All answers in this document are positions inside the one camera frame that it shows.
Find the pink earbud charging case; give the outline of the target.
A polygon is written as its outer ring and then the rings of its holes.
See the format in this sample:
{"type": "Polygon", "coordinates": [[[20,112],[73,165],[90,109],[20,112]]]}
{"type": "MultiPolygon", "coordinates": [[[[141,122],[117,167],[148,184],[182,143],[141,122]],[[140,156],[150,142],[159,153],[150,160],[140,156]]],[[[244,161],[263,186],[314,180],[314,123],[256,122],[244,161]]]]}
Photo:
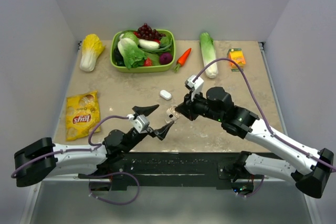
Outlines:
{"type": "Polygon", "coordinates": [[[166,123],[170,123],[170,122],[176,122],[180,117],[181,117],[181,114],[178,113],[176,110],[176,105],[170,107],[169,109],[167,109],[166,111],[166,115],[167,115],[167,118],[165,119],[165,122],[166,123]]]}

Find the white earbud charging case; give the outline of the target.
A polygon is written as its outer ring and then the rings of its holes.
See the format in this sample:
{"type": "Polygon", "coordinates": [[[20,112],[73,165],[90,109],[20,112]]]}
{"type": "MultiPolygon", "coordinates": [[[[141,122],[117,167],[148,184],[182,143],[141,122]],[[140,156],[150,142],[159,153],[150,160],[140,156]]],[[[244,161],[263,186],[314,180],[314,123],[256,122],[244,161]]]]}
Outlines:
{"type": "Polygon", "coordinates": [[[160,93],[159,93],[160,97],[162,97],[164,100],[171,100],[172,99],[172,95],[171,93],[169,93],[168,91],[166,90],[161,90],[160,93]]]}

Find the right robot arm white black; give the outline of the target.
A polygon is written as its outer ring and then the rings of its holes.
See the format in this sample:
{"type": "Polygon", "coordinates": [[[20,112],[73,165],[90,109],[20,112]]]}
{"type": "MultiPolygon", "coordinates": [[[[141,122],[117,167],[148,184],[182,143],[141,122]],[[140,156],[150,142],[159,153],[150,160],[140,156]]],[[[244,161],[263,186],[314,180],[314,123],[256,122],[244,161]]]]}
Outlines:
{"type": "Polygon", "coordinates": [[[210,88],[206,94],[188,93],[175,110],[191,121],[203,116],[220,122],[228,134],[256,143],[276,155],[267,158],[242,151],[233,164],[224,168],[234,179],[269,176],[295,184],[310,197],[322,197],[332,173],[334,154],[330,150],[309,148],[268,127],[258,115],[235,105],[222,87],[210,88]]]}

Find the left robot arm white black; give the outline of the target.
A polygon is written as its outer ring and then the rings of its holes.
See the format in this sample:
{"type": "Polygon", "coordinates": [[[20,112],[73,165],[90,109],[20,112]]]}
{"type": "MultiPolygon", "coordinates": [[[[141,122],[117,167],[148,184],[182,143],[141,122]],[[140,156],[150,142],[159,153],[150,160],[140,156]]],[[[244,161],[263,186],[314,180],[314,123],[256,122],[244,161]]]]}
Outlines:
{"type": "Polygon", "coordinates": [[[150,127],[148,116],[159,106],[134,106],[133,113],[124,117],[132,125],[124,133],[111,131],[102,143],[89,141],[87,145],[56,144],[50,137],[41,138],[14,154],[15,170],[11,178],[17,187],[28,187],[48,177],[78,174],[88,178],[103,178],[109,166],[122,160],[124,155],[150,136],[164,140],[173,122],[159,129],[150,127]]]}

